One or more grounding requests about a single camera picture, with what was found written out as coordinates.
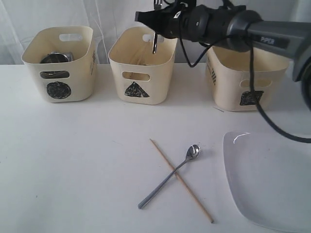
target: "metal spoon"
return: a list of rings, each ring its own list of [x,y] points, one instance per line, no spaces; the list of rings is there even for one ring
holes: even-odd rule
[[[138,204],[138,208],[142,209],[157,193],[160,191],[160,189],[165,185],[165,183],[174,175],[178,169],[180,169],[183,165],[185,165],[190,160],[196,159],[201,152],[201,149],[198,145],[192,145],[188,151],[185,160],[178,166],[174,171],[171,172],[168,177],[162,181],[161,184],[157,188],[155,188],[154,191],[151,192],[141,203]]]

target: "white table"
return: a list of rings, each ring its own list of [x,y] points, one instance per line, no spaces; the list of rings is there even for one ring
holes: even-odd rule
[[[109,65],[99,65],[89,99],[47,103],[25,66],[0,66],[0,231],[2,233],[268,233],[236,208],[226,180],[228,131],[271,132],[257,112],[215,109],[205,65],[176,64],[169,95],[156,106],[126,103]],[[291,133],[310,134],[299,86],[285,78],[268,111]],[[203,202],[210,224],[174,177],[146,206],[137,204],[188,147],[203,154],[180,174]]]

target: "white curtain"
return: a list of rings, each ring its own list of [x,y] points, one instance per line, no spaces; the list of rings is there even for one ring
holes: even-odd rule
[[[221,0],[198,0],[216,8]],[[310,0],[233,0],[258,11],[265,20],[310,21]],[[0,0],[0,64],[22,64],[21,55],[33,37],[42,29],[55,26],[86,25],[94,29],[97,57],[107,63],[117,38],[134,22],[135,11],[149,11],[153,0]],[[192,61],[202,47],[185,42]],[[185,62],[180,46],[176,62]]]

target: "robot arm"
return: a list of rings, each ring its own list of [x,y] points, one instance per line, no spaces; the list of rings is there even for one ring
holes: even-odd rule
[[[136,12],[141,22],[165,38],[182,38],[211,44],[225,36],[216,46],[248,51],[242,39],[251,38],[253,46],[294,60],[294,82],[302,82],[302,94],[311,110],[311,23],[263,21],[246,6],[218,9],[196,6],[196,0],[175,0],[168,7],[150,12]]]

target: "black circle label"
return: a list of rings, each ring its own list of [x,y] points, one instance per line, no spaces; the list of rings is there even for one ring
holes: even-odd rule
[[[71,95],[70,87],[62,82],[49,83],[47,86],[47,92],[49,96],[58,100],[65,99]]]

